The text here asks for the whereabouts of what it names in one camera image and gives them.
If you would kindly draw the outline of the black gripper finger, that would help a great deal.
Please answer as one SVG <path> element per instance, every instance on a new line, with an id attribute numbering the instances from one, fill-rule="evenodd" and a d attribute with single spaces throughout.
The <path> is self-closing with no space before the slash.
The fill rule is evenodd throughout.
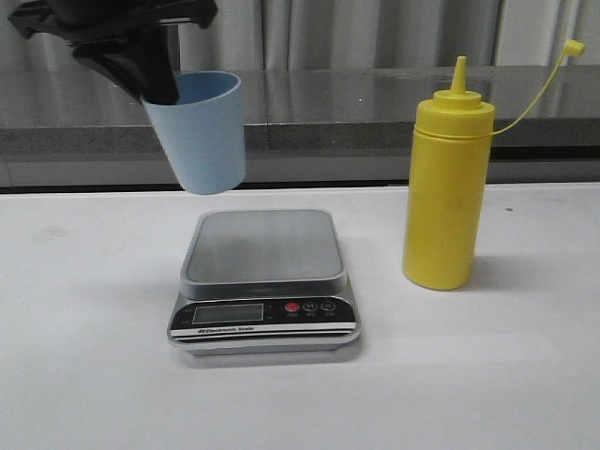
<path id="1" fill-rule="evenodd" d="M 167 32 L 160 26 L 81 43 L 74 47 L 72 56 L 138 102 L 174 104 L 179 100 Z"/>

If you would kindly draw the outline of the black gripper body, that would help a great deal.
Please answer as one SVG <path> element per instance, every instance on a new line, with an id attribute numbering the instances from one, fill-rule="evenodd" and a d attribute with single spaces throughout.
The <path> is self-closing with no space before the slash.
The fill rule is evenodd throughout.
<path id="1" fill-rule="evenodd" d="M 217 14 L 214 1 L 28 1 L 8 20 L 26 39 L 46 33 L 79 43 L 178 23 L 206 29 Z"/>

